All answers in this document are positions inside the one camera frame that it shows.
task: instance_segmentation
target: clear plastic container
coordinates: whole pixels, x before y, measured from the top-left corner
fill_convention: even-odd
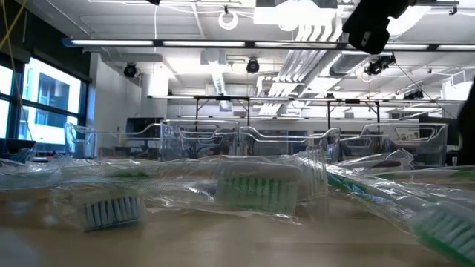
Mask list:
[[[337,162],[339,156],[340,129],[331,128],[323,134],[310,136],[268,136],[253,127],[241,127],[240,155],[279,156],[301,151],[321,150],[324,163]]]
[[[154,123],[137,133],[97,131],[65,125],[66,154],[76,159],[160,159],[160,138],[144,137]]]
[[[343,139],[345,159],[390,153],[400,148],[414,156],[421,168],[445,165],[448,126],[442,123],[374,123],[363,127],[360,136]]]
[[[162,121],[162,161],[237,155],[239,123],[225,120]]]

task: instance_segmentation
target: wooden table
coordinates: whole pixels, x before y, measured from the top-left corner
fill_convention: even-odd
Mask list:
[[[452,266],[408,234],[342,199],[331,199],[326,222],[312,224],[159,212],[142,225],[90,233],[50,227],[48,208],[41,210],[38,203],[6,219],[12,202],[4,201],[2,267]],[[25,211],[31,207],[36,214]]]

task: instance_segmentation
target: fluorescent light fixture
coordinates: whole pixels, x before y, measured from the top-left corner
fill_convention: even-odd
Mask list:
[[[151,40],[71,40],[78,46],[154,46]]]
[[[341,52],[344,56],[349,55],[349,56],[372,56],[369,53],[363,52],[363,51],[342,51]],[[392,53],[390,52],[382,52],[379,54],[379,56],[391,56]]]
[[[428,44],[386,44],[385,50],[426,50]]]
[[[336,44],[318,42],[256,42],[256,47],[335,49]]]
[[[163,41],[163,46],[169,47],[244,47],[245,42],[223,41]]]
[[[148,96],[153,99],[194,99],[194,96]]]
[[[250,100],[263,100],[263,101],[289,101],[286,97],[249,97]]]
[[[437,50],[475,50],[475,44],[442,44],[437,48]]]

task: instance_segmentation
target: white wall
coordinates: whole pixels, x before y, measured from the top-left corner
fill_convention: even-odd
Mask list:
[[[87,126],[100,131],[125,131],[128,117],[140,115],[142,89],[91,55]]]
[[[140,116],[142,117],[164,117],[167,114],[166,99],[149,99],[147,96],[154,86],[152,75],[146,74],[142,77],[142,98],[140,100]]]
[[[452,85],[448,80],[442,83],[442,99],[444,100],[467,100],[472,81],[462,82],[457,85]],[[444,118],[457,118],[463,104],[445,104],[443,105],[445,111],[442,113]]]
[[[142,78],[142,88],[122,73],[101,60],[97,53],[91,55],[91,78],[88,97],[86,126],[98,131],[125,132],[127,118],[164,117],[167,100],[148,99],[149,76]],[[117,138],[101,134],[99,147],[119,145]]]

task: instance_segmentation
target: camera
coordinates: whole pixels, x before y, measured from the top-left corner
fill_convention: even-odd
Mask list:
[[[148,3],[154,4],[154,5],[160,5],[160,0],[147,0]]]
[[[394,56],[394,53],[391,56],[380,56],[376,61],[370,62],[370,65],[364,70],[364,72],[369,76],[378,75],[395,63],[396,57]]]
[[[128,78],[135,78],[140,75],[140,71],[135,66],[135,62],[128,62],[124,69],[124,75]]]
[[[254,74],[259,71],[259,63],[257,59],[250,59],[246,67],[247,73]]]
[[[389,40],[389,18],[399,18],[409,6],[434,3],[436,0],[361,0],[343,25],[348,42],[358,50],[380,54]]]

